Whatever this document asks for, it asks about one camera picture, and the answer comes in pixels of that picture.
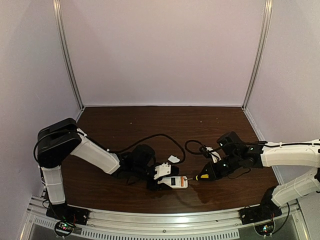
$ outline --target white wall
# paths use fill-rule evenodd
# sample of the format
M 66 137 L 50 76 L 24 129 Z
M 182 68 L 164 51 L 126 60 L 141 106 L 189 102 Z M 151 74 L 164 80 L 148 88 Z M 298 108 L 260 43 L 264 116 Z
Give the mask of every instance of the white wall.
M 0 0 L 0 239 L 17 239 L 41 189 L 32 157 L 38 131 L 79 113 L 68 80 L 53 2 Z
M 248 110 L 268 141 L 320 138 L 320 1 L 276 0 Z M 279 167 L 285 182 L 305 167 Z M 314 240 L 320 234 L 320 194 L 300 201 Z
M 85 105 L 241 106 L 264 0 L 61 1 Z

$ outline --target white backdrop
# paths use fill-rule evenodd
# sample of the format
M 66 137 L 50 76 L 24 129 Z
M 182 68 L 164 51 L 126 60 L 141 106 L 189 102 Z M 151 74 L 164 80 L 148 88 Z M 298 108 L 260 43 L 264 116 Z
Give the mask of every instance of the white backdrop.
M 276 0 L 263 60 L 248 110 L 264 138 L 320 138 L 320 2 Z M 285 182 L 305 167 L 279 167 Z M 300 201 L 312 240 L 319 239 L 320 194 Z
M 0 239 L 18 239 L 41 189 L 33 148 L 41 128 L 79 110 L 59 42 L 53 2 L 0 0 Z
M 241 106 L 264 0 L 64 0 L 84 105 Z

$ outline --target white tag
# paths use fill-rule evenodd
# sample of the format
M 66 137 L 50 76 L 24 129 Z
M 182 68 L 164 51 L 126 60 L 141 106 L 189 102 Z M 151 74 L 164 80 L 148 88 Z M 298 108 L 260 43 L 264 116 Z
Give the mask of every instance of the white tag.
M 176 156 L 172 156 L 172 155 L 168 158 L 168 160 L 169 160 L 170 162 L 174 163 L 174 164 L 180 162 L 180 159 L 179 159 L 179 158 L 177 158 Z

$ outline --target brown wooden surface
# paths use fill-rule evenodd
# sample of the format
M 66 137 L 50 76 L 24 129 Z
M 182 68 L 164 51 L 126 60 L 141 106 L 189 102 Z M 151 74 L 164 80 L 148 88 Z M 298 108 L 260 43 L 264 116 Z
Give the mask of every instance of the brown wooden surface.
M 107 148 L 123 149 L 140 138 L 165 133 L 182 146 L 189 139 L 217 147 L 217 139 L 235 131 L 243 141 L 257 137 L 239 107 L 87 107 L 78 126 Z M 169 140 L 157 137 L 145 142 L 153 147 L 158 162 L 170 155 L 181 157 L 180 150 Z M 196 151 L 198 146 L 190 145 Z M 187 153 L 178 165 L 188 178 L 198 174 L 208 162 L 203 156 Z M 236 177 L 239 169 L 231 177 Z M 74 156 L 62 164 L 67 202 L 86 208 L 132 213 L 191 213 L 244 207 L 258 204 L 267 188 L 277 185 L 271 168 L 253 169 L 238 179 L 212 182 L 189 181 L 187 189 L 151 192 L 140 181 L 126 185 L 99 168 Z

